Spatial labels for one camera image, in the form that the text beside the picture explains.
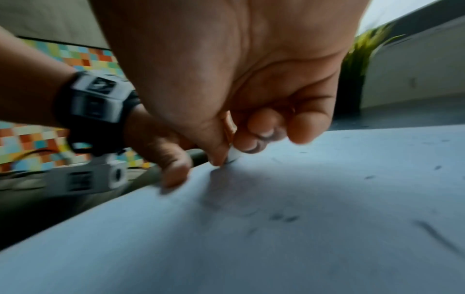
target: table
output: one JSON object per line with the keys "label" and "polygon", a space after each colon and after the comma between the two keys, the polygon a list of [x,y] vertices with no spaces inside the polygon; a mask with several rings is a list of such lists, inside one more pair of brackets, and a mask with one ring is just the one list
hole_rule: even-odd
{"label": "table", "polygon": [[2,294],[463,293],[465,126],[327,132],[0,253]]}

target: black wrist strap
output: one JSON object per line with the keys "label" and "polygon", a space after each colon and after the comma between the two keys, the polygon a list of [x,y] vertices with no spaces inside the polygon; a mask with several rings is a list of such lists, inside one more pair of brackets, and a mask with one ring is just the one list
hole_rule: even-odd
{"label": "black wrist strap", "polygon": [[[83,75],[78,72],[60,90],[53,104],[53,113],[57,121],[69,129],[67,142],[71,150],[78,154],[90,153],[94,156],[103,154],[121,154],[127,147],[123,139],[124,123],[132,109],[140,104],[135,91],[131,92],[123,102],[120,119],[117,123],[109,123],[93,120],[78,115],[71,111],[75,90],[72,85]],[[87,143],[91,148],[75,148],[75,143]]]}

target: colorful mosaic tile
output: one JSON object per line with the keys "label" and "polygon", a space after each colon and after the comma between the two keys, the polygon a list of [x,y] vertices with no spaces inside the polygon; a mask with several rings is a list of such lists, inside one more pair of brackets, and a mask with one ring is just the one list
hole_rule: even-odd
{"label": "colorful mosaic tile", "polygon": [[[64,62],[77,70],[91,70],[103,74],[123,77],[123,72],[109,50],[75,45],[56,44],[35,40],[23,40],[31,47]],[[89,155],[74,154],[66,144],[67,130],[38,125],[14,124],[0,121],[0,172],[10,170],[48,170],[69,163],[81,163],[90,159]],[[13,164],[19,156],[32,150],[47,148],[56,154],[36,154]],[[128,150],[118,156],[126,160],[130,167],[151,166],[138,154]]]}

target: sky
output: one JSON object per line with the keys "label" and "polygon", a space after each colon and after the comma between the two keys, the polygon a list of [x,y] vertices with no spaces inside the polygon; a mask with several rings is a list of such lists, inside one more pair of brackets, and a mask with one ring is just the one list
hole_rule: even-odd
{"label": "sky", "polygon": [[395,20],[432,2],[435,0],[372,0],[358,33]]}

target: plant pot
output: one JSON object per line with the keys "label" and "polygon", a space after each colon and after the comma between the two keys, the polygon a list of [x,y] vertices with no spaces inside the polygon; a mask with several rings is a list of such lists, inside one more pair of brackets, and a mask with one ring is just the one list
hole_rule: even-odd
{"label": "plant pot", "polygon": [[360,112],[365,76],[340,77],[334,117]]}

